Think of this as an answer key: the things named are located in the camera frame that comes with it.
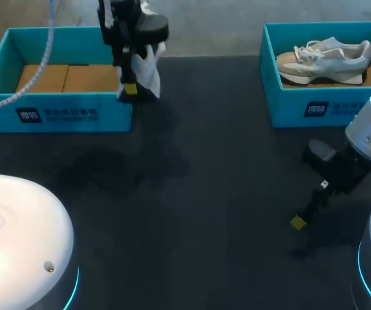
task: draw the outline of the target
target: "white cable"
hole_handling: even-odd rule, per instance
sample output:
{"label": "white cable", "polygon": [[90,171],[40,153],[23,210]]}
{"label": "white cable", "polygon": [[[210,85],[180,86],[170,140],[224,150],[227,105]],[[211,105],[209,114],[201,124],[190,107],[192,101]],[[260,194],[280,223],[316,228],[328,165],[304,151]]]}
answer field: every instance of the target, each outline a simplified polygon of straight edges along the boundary
{"label": "white cable", "polygon": [[24,94],[26,94],[29,91],[29,89],[31,89],[36,84],[39,77],[42,75],[43,71],[45,71],[45,68],[49,62],[50,53],[52,51],[52,45],[54,43],[54,32],[55,32],[54,24],[55,24],[55,0],[49,0],[48,41],[46,43],[45,52],[43,53],[43,58],[39,66],[39,69],[35,73],[34,77],[19,92],[16,92],[15,94],[13,94],[11,97],[7,99],[1,100],[0,108],[4,107],[5,105],[9,105],[15,102],[20,97],[22,97]]}

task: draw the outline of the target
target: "dark tabletop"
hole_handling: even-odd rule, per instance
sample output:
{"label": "dark tabletop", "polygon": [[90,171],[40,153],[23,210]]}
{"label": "dark tabletop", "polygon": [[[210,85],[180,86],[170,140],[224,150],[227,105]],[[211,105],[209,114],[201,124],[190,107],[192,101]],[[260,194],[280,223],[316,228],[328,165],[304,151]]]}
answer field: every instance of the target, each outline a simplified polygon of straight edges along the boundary
{"label": "dark tabletop", "polygon": [[128,134],[0,134],[0,174],[69,211],[80,309],[353,309],[371,174],[295,232],[292,212],[321,182],[302,148],[345,135],[272,129],[258,61],[162,59],[162,102],[136,108]]}

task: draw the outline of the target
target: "teal cardboard box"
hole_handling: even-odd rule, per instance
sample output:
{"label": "teal cardboard box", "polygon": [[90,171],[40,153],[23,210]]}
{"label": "teal cardboard box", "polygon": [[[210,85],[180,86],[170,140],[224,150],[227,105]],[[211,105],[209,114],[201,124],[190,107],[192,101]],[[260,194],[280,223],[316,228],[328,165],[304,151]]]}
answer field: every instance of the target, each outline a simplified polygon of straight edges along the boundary
{"label": "teal cardboard box", "polygon": [[260,74],[273,127],[346,126],[369,100],[371,87],[284,88],[275,59],[294,46],[335,37],[347,44],[371,42],[371,22],[266,24]]}
{"label": "teal cardboard box", "polygon": [[[48,28],[11,28],[0,44],[0,100],[16,90],[23,68],[39,64]],[[49,64],[112,64],[99,27],[59,27]],[[0,132],[126,132],[132,106],[116,92],[26,94],[0,108]]]}

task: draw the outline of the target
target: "yellow tape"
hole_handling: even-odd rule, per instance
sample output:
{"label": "yellow tape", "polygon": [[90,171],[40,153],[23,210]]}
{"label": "yellow tape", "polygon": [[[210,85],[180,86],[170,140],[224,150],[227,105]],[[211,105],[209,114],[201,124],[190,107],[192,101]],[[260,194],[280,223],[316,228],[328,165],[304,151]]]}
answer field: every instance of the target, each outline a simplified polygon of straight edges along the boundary
{"label": "yellow tape", "polygon": [[123,89],[125,89],[128,95],[138,95],[136,84],[124,84]]}
{"label": "yellow tape", "polygon": [[300,231],[303,227],[305,227],[308,223],[306,223],[303,219],[295,215],[294,218],[290,221],[290,224],[296,228],[298,231]]}

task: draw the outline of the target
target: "white sneaker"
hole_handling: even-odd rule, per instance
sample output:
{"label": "white sneaker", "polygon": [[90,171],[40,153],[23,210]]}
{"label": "white sneaker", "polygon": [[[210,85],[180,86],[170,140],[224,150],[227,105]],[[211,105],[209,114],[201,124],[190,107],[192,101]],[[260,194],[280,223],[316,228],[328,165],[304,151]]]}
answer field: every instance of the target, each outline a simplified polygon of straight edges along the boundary
{"label": "white sneaker", "polygon": [[310,41],[295,52],[277,56],[276,63],[282,77],[306,85],[317,78],[329,78],[339,83],[362,84],[363,73],[371,62],[371,44],[342,44],[334,37],[324,41]]}

